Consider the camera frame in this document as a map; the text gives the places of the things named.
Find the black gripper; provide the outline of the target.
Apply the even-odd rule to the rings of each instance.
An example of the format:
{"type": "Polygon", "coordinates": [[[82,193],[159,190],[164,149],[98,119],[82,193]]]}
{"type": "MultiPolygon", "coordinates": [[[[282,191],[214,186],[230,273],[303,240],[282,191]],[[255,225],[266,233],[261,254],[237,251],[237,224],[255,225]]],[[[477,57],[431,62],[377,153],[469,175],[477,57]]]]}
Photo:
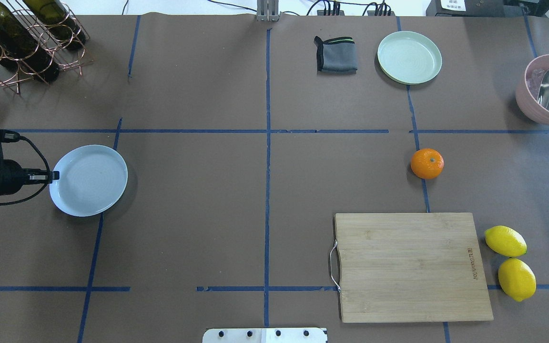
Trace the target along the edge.
{"type": "Polygon", "coordinates": [[[60,172],[55,170],[22,170],[23,184],[52,184],[59,178],[60,172]]]}

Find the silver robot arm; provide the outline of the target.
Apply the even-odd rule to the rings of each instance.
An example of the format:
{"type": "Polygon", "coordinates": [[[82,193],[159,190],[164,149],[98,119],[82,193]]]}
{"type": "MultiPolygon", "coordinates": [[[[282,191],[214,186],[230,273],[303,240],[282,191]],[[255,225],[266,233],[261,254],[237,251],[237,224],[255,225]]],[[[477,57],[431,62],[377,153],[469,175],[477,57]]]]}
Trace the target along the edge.
{"type": "Polygon", "coordinates": [[[13,195],[25,185],[52,184],[59,178],[59,171],[24,169],[17,162],[4,159],[0,163],[0,196],[13,195]]]}

